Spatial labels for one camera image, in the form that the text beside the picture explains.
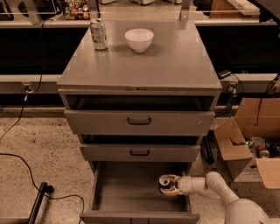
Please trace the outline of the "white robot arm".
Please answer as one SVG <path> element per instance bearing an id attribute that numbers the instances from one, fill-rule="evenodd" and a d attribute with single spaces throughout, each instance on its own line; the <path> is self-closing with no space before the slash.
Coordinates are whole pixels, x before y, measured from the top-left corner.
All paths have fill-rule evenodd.
<path id="1" fill-rule="evenodd" d="M 226 208 L 224 224 L 272 224 L 264 210 L 250 199 L 237 196 L 216 171 L 205 177 L 162 175 L 159 191 L 167 196 L 197 193 L 210 199 L 220 199 Z"/>

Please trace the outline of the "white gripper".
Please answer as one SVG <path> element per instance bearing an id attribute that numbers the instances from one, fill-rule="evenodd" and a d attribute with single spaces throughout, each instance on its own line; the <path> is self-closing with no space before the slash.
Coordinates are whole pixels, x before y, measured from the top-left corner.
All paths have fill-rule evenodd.
<path id="1" fill-rule="evenodd" d="M 177 181 L 177 188 L 160 188 L 159 191 L 166 196 L 189 195 L 193 192 L 192 178 L 190 176 L 182 176 L 174 174 L 165 174 L 160 177 L 162 183 Z"/>

